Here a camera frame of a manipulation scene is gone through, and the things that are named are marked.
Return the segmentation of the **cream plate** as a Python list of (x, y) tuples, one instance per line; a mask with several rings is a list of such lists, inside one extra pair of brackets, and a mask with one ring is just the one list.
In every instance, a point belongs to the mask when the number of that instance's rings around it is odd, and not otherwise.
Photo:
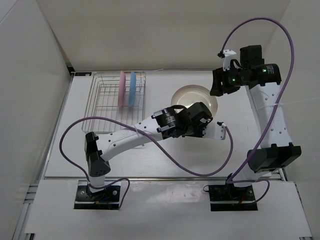
[(171, 98), (171, 105), (182, 105), (186, 108), (196, 102), (202, 102), (210, 110), (213, 117), (218, 111), (218, 101), (215, 96), (210, 95), (210, 91), (200, 85), (186, 85), (179, 88)]

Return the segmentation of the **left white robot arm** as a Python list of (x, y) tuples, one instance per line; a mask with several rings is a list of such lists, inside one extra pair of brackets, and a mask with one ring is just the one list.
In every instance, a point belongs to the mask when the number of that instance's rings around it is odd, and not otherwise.
[(203, 102), (196, 102), (190, 107), (173, 105), (161, 109), (139, 123), (103, 136), (87, 133), (84, 144), (89, 179), (87, 194), (93, 200), (103, 198), (104, 177), (111, 171), (109, 160), (113, 157), (168, 138), (202, 138), (204, 129), (212, 120), (212, 113), (207, 106)]

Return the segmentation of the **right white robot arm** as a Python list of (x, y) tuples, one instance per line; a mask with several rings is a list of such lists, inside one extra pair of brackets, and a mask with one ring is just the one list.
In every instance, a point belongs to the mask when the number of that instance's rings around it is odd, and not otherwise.
[(288, 133), (278, 99), (284, 86), (278, 65), (265, 63), (261, 45), (242, 47), (239, 60), (236, 55), (230, 49), (218, 53), (223, 65), (212, 72), (210, 95), (220, 97), (245, 87), (260, 139), (257, 147), (248, 150), (244, 167), (229, 178), (230, 184), (224, 188), (230, 200), (242, 195), (242, 187), (257, 182), (266, 173), (288, 166), (302, 154), (301, 147), (293, 144)]

